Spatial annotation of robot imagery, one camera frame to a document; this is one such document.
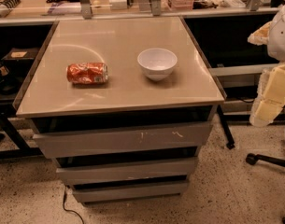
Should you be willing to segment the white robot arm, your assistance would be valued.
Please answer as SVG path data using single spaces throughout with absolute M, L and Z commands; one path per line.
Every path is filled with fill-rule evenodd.
M 273 20 L 252 33 L 248 42 L 266 45 L 268 55 L 279 61 L 274 68 L 263 70 L 251 108 L 250 124 L 263 127 L 272 123 L 285 106 L 285 5 Z

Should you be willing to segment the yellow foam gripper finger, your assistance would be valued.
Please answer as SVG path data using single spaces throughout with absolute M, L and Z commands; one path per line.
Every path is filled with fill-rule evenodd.
M 268 43 L 270 25 L 271 22 L 269 21 L 258 30 L 250 34 L 248 37 L 248 42 L 257 46 L 266 45 Z
M 271 124 L 285 106 L 285 63 L 264 69 L 249 117 L 255 127 Z

